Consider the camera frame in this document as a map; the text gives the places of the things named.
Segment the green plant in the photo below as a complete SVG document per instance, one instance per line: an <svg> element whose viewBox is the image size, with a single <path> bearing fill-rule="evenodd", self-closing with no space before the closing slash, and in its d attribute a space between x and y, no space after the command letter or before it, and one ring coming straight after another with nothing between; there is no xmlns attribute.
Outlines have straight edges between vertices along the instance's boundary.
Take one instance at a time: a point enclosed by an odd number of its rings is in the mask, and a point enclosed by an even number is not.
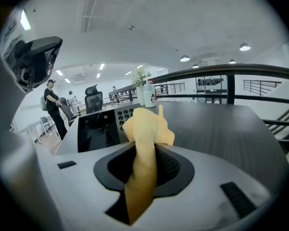
<svg viewBox="0 0 289 231"><path fill-rule="evenodd" d="M150 77L151 73L145 71L142 67L135 69L131 75L131 82L135 87L140 87L146 77Z"/></svg>

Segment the person in white clothing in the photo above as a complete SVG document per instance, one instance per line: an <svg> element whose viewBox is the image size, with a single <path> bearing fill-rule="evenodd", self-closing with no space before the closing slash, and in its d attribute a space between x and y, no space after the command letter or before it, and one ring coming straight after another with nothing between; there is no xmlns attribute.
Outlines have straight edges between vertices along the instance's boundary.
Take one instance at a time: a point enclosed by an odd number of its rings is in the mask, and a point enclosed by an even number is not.
<svg viewBox="0 0 289 231"><path fill-rule="evenodd" d="M68 92L68 94L69 94L69 104L71 106L71 110L73 112L73 115L77 115L78 109L76 106L75 96L73 96L73 92L71 90Z"/></svg>

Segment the vase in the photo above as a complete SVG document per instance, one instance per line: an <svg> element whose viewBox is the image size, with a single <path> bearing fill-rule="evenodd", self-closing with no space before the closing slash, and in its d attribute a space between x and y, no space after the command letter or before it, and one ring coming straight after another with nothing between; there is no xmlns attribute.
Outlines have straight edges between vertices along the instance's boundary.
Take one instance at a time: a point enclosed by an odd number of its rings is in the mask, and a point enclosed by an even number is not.
<svg viewBox="0 0 289 231"><path fill-rule="evenodd" d="M145 99L144 99L144 87L141 85L139 87L136 87L136 91L137 91L137 99L138 102L140 103L140 105L144 105L145 103Z"/></svg>

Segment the black mesh office chair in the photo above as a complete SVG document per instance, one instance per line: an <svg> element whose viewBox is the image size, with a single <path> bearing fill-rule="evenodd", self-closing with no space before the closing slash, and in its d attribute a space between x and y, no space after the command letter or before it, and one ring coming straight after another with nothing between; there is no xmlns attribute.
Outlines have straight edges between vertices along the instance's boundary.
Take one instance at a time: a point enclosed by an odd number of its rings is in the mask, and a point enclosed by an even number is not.
<svg viewBox="0 0 289 231"><path fill-rule="evenodd" d="M41 120L42 120L42 123L43 123L43 126L47 129L47 126L48 126L48 129L50 129L51 131L52 131L52 128L50 127L50 124L49 124L49 122L48 122L48 119L46 118L46 117L41 117L40 118Z"/></svg>
<svg viewBox="0 0 289 231"><path fill-rule="evenodd" d="M75 120L75 118L77 116L79 116L80 114L77 115L73 115L73 113L71 112L71 108L67 106L66 103L66 98L60 98L61 104L62 104L62 111L63 113L66 115L67 120L68 120L68 125L69 127L73 124L73 121Z"/></svg>
<svg viewBox="0 0 289 231"><path fill-rule="evenodd" d="M90 114L95 111L102 109L103 104L103 93L97 91L96 85L89 87L85 90L85 103L86 103L86 112Z"/></svg>

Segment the yellow object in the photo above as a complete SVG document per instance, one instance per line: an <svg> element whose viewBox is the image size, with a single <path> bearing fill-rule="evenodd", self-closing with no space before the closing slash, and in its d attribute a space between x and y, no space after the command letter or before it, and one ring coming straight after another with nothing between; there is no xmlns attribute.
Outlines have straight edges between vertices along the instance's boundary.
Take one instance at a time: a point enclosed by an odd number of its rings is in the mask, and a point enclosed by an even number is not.
<svg viewBox="0 0 289 231"><path fill-rule="evenodd" d="M154 144L173 145L174 133L168 129L162 105L159 115L136 108L123 129L129 141L136 144L133 174L125 184L126 206L132 225L153 201L158 178Z"/></svg>

